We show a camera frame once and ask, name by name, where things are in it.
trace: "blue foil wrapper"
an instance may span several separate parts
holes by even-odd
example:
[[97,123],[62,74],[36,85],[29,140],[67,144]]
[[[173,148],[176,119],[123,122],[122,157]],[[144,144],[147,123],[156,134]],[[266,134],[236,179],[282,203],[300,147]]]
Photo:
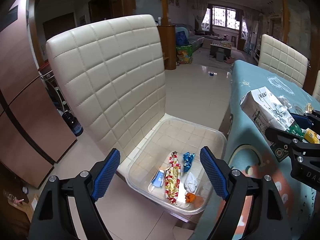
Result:
[[187,172],[191,168],[191,163],[195,158],[196,154],[190,154],[189,152],[183,155],[184,165],[183,165],[183,172]]

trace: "red and gold wrapper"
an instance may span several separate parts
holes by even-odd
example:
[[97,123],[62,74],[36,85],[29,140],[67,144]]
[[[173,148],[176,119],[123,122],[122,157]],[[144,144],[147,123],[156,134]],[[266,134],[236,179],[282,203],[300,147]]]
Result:
[[169,157],[169,168],[165,174],[165,197],[170,203],[176,204],[180,184],[181,165],[178,161],[177,152],[172,152]]

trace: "white tissue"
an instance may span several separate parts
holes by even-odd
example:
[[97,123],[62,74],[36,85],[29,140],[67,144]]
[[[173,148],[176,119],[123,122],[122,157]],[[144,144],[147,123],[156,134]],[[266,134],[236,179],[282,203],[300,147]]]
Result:
[[194,193],[198,186],[197,178],[190,172],[184,182],[184,188],[188,193]]

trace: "colorful bag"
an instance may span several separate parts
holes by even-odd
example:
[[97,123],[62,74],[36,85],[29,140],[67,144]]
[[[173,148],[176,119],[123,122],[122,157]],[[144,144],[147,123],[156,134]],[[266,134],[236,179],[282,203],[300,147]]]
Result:
[[179,64],[191,64],[192,63],[192,45],[177,46],[177,62]]

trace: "doorway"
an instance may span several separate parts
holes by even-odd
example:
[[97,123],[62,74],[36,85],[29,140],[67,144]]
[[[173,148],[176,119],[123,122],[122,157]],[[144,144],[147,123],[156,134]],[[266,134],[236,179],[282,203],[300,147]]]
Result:
[[111,0],[91,0],[88,4],[90,21],[92,23],[113,18]]
[[74,29],[76,27],[73,13],[61,15],[43,23],[46,41],[59,33]]

